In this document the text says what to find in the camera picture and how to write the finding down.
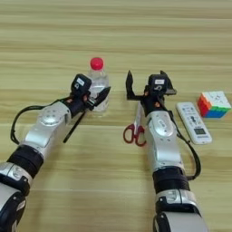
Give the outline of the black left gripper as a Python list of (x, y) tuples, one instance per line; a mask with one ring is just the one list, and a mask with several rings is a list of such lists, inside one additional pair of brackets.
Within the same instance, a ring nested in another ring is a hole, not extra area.
[(62, 100), (62, 104), (66, 107), (65, 113), (72, 119), (80, 112), (92, 111), (94, 107), (99, 106), (107, 98), (110, 90), (110, 87), (106, 87), (95, 96), (91, 96), (89, 92), (83, 95), (71, 93)]

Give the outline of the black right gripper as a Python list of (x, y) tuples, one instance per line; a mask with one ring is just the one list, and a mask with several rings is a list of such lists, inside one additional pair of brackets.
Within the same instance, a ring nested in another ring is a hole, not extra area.
[(126, 79), (127, 99), (129, 101), (139, 101), (144, 110), (145, 116), (148, 116), (153, 111), (166, 111), (167, 109), (164, 105), (164, 96), (175, 95), (177, 93), (177, 90), (173, 87), (168, 75), (164, 71), (161, 71), (160, 74), (165, 79), (164, 91), (152, 90), (148, 85), (146, 85), (144, 93), (142, 95), (136, 95), (132, 89), (132, 73), (131, 71), (128, 71)]

